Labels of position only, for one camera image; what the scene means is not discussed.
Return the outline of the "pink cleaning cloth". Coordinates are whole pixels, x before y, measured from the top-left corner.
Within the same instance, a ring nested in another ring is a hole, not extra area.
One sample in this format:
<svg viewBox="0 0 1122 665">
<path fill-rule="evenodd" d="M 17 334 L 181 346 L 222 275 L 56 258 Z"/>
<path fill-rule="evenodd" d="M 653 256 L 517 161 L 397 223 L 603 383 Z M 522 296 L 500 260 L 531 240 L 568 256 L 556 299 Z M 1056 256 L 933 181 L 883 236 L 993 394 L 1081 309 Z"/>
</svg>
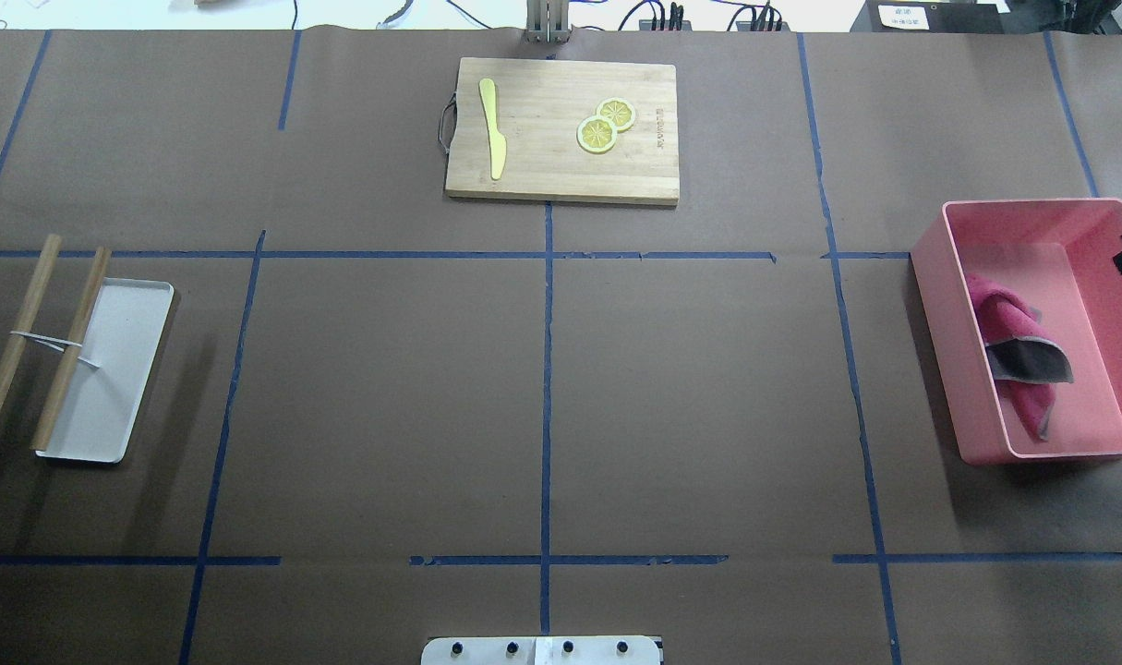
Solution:
<svg viewBox="0 0 1122 665">
<path fill-rule="evenodd" d="M 1038 441 L 1049 438 L 1058 384 L 1074 384 L 1070 359 L 1042 325 L 1041 311 L 1017 290 L 966 273 L 990 375 L 1005 384 L 1021 425 Z"/>
</svg>

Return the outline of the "pink plastic bin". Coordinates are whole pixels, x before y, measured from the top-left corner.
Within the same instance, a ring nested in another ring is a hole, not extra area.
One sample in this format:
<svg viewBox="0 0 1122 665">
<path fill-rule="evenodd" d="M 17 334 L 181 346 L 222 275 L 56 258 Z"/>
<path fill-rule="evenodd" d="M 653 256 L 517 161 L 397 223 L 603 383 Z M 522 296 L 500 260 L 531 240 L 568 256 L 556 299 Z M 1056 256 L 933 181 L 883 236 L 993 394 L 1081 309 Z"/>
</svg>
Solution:
<svg viewBox="0 0 1122 665">
<path fill-rule="evenodd" d="M 1122 458 L 1122 200 L 945 203 L 911 249 L 959 454 L 972 465 Z M 1043 438 L 993 378 L 966 279 L 995 281 L 1041 315 L 1074 381 Z"/>
</svg>

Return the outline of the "black power box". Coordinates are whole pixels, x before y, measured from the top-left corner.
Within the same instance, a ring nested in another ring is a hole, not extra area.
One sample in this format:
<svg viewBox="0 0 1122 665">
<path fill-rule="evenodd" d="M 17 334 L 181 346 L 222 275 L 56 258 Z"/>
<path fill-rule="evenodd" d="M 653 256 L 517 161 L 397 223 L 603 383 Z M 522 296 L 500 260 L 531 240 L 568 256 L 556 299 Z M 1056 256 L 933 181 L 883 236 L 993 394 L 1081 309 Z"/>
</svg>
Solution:
<svg viewBox="0 0 1122 665">
<path fill-rule="evenodd" d="M 1003 34 L 996 4 L 864 1 L 849 33 Z"/>
</svg>

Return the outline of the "lemon slice far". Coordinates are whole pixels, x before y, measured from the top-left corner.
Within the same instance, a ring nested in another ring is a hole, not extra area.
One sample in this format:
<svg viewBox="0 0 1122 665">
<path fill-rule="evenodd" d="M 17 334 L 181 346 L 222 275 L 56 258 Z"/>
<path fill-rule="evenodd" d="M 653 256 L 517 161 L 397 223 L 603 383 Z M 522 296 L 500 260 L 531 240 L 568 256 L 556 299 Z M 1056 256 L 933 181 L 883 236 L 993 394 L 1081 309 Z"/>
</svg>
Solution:
<svg viewBox="0 0 1122 665">
<path fill-rule="evenodd" d="M 628 131 L 636 123 L 638 113 L 629 100 L 610 96 L 596 107 L 596 116 L 607 119 L 619 132 Z"/>
</svg>

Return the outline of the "lemon slice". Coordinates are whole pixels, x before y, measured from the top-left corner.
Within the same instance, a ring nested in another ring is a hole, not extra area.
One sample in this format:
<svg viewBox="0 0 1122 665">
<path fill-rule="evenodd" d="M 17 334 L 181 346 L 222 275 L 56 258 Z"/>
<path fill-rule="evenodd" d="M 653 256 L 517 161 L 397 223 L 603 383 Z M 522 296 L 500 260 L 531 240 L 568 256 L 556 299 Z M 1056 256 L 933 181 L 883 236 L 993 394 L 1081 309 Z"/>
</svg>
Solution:
<svg viewBox="0 0 1122 665">
<path fill-rule="evenodd" d="M 611 151 L 617 144 L 617 126 L 603 116 L 589 116 L 579 122 L 574 139 L 582 151 L 601 155 Z"/>
<path fill-rule="evenodd" d="M 628 131 L 636 123 L 638 113 L 629 100 L 610 96 L 596 107 L 596 116 L 607 119 L 619 132 Z"/>
</svg>

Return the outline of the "lemon slice near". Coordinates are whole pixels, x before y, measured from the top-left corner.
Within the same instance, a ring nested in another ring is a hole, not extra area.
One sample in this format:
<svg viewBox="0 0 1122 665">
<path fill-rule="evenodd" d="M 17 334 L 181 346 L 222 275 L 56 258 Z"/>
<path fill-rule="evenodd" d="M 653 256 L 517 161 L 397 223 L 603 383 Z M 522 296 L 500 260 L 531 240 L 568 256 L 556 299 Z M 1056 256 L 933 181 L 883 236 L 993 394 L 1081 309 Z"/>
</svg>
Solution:
<svg viewBox="0 0 1122 665">
<path fill-rule="evenodd" d="M 574 139 L 582 151 L 601 155 L 611 151 L 617 144 L 617 126 L 603 116 L 589 116 L 579 122 Z"/>
</svg>

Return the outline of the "wooden cutting board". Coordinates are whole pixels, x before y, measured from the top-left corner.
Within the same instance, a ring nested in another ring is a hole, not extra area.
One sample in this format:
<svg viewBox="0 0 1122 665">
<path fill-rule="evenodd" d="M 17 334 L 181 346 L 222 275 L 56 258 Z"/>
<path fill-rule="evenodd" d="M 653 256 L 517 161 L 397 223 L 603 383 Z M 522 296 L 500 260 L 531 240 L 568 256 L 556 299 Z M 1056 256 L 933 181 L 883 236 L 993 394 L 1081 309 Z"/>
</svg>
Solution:
<svg viewBox="0 0 1122 665">
<path fill-rule="evenodd" d="M 496 81 L 507 139 L 502 181 L 490 181 L 477 89 Z M 638 117 L 611 151 L 582 151 L 576 129 L 622 96 Z M 465 56 L 456 76 L 456 127 L 445 193 L 454 198 L 539 200 L 673 207 L 682 197 L 675 66 Z"/>
</svg>

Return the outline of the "yellow plastic knife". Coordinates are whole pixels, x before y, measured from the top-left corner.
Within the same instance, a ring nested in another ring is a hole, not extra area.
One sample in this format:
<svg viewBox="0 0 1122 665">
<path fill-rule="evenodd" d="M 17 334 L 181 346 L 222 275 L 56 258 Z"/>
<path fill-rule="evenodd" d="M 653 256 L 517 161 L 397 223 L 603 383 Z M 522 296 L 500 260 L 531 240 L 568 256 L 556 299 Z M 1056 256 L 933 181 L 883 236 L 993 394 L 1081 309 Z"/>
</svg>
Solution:
<svg viewBox="0 0 1122 665">
<path fill-rule="evenodd" d="M 498 87 L 493 78 L 480 78 L 477 82 L 477 89 L 482 105 L 486 132 L 488 132 L 489 177 L 490 181 L 502 181 L 507 160 L 507 139 L 499 129 Z"/>
</svg>

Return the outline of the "white rack tray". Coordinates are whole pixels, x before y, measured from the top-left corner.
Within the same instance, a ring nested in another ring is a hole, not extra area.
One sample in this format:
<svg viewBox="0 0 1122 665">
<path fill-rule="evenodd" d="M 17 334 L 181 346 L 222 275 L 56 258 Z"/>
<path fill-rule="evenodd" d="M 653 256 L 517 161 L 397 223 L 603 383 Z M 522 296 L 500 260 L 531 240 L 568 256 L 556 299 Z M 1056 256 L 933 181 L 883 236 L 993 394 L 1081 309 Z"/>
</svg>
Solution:
<svg viewBox="0 0 1122 665">
<path fill-rule="evenodd" d="M 167 281 L 105 277 L 53 435 L 37 458 L 117 464 L 126 455 L 174 301 Z"/>
</svg>

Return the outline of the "wooden rack rod front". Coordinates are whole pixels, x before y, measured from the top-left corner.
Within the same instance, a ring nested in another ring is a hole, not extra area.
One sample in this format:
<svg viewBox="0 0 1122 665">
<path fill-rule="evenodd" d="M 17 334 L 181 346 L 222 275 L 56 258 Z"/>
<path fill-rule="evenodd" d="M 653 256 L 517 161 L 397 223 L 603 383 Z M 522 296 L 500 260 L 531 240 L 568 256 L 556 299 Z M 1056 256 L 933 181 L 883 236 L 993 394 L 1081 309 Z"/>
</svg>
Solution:
<svg viewBox="0 0 1122 665">
<path fill-rule="evenodd" d="M 105 269 L 108 269 L 110 257 L 112 257 L 112 250 L 105 246 L 99 246 L 93 253 L 88 281 L 84 284 L 74 318 L 72 318 L 61 361 L 55 370 L 45 404 L 42 405 L 40 421 L 38 421 L 37 430 L 33 435 L 33 451 L 45 452 L 50 445 L 55 422 L 58 421 L 66 403 L 68 388 L 82 357 L 85 333 L 88 333 L 92 312 L 96 307 L 96 299 L 99 299 L 105 279 Z"/>
</svg>

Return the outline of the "wooden rack rod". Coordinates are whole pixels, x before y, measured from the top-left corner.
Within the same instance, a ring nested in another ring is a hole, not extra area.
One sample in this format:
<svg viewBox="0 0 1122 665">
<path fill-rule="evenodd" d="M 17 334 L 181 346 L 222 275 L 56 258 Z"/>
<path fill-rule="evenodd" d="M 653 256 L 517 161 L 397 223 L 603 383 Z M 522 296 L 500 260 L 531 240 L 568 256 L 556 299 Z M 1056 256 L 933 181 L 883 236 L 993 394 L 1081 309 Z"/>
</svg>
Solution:
<svg viewBox="0 0 1122 665">
<path fill-rule="evenodd" d="M 13 321 L 11 332 L 6 338 L 4 352 L 0 358 L 0 414 L 2 414 L 4 401 L 10 394 L 19 361 L 22 358 L 26 345 L 24 335 L 31 333 L 34 321 L 38 317 L 62 243 L 63 238 L 57 233 L 50 233 L 45 238 L 40 257 L 38 257 L 31 279 L 26 286 L 17 318 Z"/>
<path fill-rule="evenodd" d="M 84 284 L 74 318 L 72 318 L 61 361 L 55 370 L 45 404 L 42 405 L 40 421 L 38 421 L 37 430 L 33 435 L 33 451 L 45 452 L 50 445 L 55 422 L 58 421 L 66 403 L 68 388 L 82 357 L 85 333 L 88 333 L 92 312 L 96 307 L 96 299 L 99 299 L 105 279 L 105 269 L 108 269 L 110 257 L 112 257 L 112 250 L 105 246 L 99 246 L 93 253 L 88 281 Z"/>
</svg>

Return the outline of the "wooden rack rod back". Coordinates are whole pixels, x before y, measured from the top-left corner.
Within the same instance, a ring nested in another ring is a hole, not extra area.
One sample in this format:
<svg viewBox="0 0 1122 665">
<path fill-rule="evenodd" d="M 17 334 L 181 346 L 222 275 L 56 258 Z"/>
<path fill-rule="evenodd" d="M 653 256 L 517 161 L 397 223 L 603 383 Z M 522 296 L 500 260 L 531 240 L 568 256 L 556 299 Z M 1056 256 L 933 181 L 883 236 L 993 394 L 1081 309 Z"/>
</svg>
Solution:
<svg viewBox="0 0 1122 665">
<path fill-rule="evenodd" d="M 34 321 L 38 317 L 62 243 L 63 238 L 57 233 L 50 233 L 45 238 L 40 257 L 38 257 L 31 279 L 26 286 L 17 318 L 13 321 L 11 332 L 6 338 L 4 352 L 0 358 L 0 414 L 2 414 L 4 401 L 10 394 L 19 361 L 22 358 L 26 345 L 24 335 L 31 333 Z"/>
</svg>

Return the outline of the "aluminium frame post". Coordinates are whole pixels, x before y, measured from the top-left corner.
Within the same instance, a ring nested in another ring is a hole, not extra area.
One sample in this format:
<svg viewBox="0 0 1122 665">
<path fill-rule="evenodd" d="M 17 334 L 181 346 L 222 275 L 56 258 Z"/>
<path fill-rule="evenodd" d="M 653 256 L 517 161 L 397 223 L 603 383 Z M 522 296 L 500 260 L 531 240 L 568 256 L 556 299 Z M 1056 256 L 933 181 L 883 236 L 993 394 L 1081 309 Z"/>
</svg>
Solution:
<svg viewBox="0 0 1122 665">
<path fill-rule="evenodd" d="M 569 0 L 527 0 L 525 3 L 525 40 L 530 43 L 565 43 L 572 38 Z"/>
</svg>

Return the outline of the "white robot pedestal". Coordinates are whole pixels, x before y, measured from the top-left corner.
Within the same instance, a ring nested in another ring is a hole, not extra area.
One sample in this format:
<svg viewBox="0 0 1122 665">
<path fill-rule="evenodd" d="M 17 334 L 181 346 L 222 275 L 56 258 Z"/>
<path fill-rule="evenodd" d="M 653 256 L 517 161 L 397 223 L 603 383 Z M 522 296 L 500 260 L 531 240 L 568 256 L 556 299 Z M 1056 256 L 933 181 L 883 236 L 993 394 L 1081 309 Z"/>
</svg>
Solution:
<svg viewBox="0 0 1122 665">
<path fill-rule="evenodd" d="M 422 648 L 421 664 L 663 664 L 649 635 L 451 636 Z"/>
</svg>

